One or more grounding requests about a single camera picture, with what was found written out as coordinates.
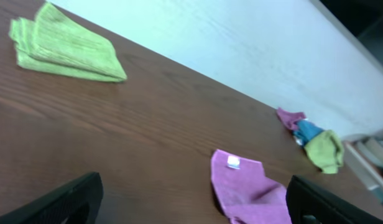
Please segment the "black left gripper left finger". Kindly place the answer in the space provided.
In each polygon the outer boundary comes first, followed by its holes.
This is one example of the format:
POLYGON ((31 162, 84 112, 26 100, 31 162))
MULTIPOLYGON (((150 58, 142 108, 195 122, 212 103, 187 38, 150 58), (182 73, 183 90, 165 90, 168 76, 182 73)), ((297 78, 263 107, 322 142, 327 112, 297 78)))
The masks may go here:
POLYGON ((104 191, 100 174, 89 172, 0 216, 0 224, 94 224, 104 191))

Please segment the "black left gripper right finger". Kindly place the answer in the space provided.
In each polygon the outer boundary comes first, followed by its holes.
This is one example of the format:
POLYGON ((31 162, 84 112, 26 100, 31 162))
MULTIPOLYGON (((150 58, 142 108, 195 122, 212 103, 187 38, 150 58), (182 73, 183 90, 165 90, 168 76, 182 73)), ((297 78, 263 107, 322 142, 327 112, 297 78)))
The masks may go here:
POLYGON ((288 184, 286 203, 292 224, 383 224, 383 220, 298 175, 288 184))

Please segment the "pink microfiber cloth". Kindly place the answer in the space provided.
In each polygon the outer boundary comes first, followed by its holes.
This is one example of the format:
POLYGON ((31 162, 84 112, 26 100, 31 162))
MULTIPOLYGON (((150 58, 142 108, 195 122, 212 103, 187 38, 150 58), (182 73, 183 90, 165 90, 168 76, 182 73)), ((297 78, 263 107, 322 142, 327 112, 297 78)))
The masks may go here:
POLYGON ((215 150, 211 183, 232 224, 291 224, 286 188, 265 176, 261 162, 215 150))

